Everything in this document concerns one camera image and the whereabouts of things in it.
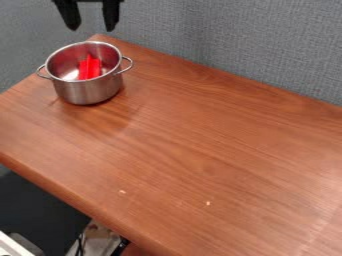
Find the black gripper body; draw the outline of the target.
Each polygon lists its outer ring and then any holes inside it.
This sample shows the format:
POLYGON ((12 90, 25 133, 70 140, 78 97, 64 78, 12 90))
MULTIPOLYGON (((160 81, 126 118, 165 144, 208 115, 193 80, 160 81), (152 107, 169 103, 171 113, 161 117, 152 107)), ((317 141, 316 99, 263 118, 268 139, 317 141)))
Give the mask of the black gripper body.
POLYGON ((54 3, 109 3, 109 2, 114 2, 114 3, 121 3, 124 2, 124 0, 50 0, 54 3))

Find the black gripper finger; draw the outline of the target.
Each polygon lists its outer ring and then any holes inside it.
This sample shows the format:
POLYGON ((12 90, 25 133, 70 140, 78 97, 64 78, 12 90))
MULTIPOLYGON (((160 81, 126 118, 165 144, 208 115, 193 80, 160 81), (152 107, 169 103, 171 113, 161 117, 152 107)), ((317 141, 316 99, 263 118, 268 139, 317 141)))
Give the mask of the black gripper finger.
POLYGON ((105 30, 110 32, 118 22, 120 0, 102 0, 102 19, 105 30))
POLYGON ((76 1, 56 1, 54 5, 57 7, 58 13, 61 15, 65 26, 74 31, 80 24, 80 12, 76 1))

